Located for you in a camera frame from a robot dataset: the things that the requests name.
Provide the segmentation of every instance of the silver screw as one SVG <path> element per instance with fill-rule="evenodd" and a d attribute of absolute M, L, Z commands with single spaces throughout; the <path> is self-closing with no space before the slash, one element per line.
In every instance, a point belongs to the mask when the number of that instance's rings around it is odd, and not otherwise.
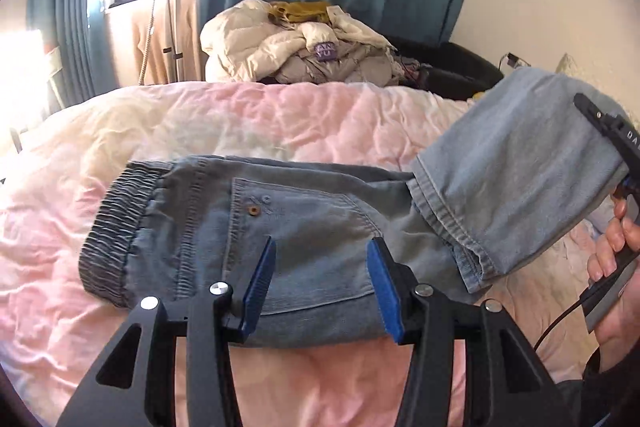
<path fill-rule="evenodd" d="M 420 297 L 431 297 L 433 295 L 433 288 L 428 284 L 418 284 L 414 288 L 414 292 Z"/>
<path fill-rule="evenodd" d="M 489 299 L 484 303 L 484 307 L 492 313 L 498 313 L 502 311 L 502 304 L 495 299 Z"/>
<path fill-rule="evenodd" d="M 145 297 L 140 301 L 140 306 L 142 306 L 143 310 L 152 310 L 158 306 L 158 302 L 158 297 Z"/>
<path fill-rule="evenodd" d="M 229 285 L 226 282 L 214 282 L 209 286 L 209 291 L 213 293 L 213 295 L 224 295 L 229 291 Z"/>

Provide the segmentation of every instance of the blue denim pants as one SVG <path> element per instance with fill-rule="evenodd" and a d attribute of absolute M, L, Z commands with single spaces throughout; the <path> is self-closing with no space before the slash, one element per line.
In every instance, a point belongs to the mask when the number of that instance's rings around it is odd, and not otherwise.
<path fill-rule="evenodd" d="M 366 268 L 382 236 L 396 261 L 474 302 L 596 208 L 625 176 L 573 106 L 587 84 L 516 70 L 418 154 L 412 172 L 188 156 L 131 162 L 80 254 L 87 291 L 116 306 L 186 298 L 275 238 L 276 273 L 249 345 L 301 347 L 383 334 Z"/>

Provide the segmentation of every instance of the bedspread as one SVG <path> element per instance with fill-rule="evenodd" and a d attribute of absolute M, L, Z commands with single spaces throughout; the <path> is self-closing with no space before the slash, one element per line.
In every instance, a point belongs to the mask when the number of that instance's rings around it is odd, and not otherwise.
<path fill-rule="evenodd" d="M 126 312 L 86 293 L 78 253 L 110 183 L 130 159 L 240 155 L 408 169 L 467 109 L 428 92 L 368 84 L 129 87 L 50 117 L 0 188 L 0 362 L 28 407 L 53 425 Z M 594 244 L 583 221 L 495 284 L 530 341 L 586 286 Z M 540 349 L 557 381 L 579 378 L 595 347 L 579 314 Z M 462 423 L 456 344 L 450 425 Z M 410 347 L 388 338 L 311 349 L 232 348 L 245 425 L 391 426 Z M 184 343 L 176 411 L 186 425 Z"/>

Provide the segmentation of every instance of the pocket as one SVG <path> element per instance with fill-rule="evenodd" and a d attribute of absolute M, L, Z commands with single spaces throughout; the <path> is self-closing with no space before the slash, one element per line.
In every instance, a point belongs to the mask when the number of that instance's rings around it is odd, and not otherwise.
<path fill-rule="evenodd" d="M 278 253 L 262 315 L 373 292 L 366 245 L 382 233 L 346 195 L 234 178 L 223 278 L 268 235 Z"/>

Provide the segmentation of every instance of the yellow object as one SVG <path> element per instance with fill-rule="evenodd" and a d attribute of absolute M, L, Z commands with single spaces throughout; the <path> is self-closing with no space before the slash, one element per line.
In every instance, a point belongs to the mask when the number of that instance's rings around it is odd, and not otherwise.
<path fill-rule="evenodd" d="M 315 2 L 284 2 L 274 1 L 269 10 L 269 19 L 272 22 L 322 22 L 329 23 L 326 7 L 331 6 L 327 1 Z"/>

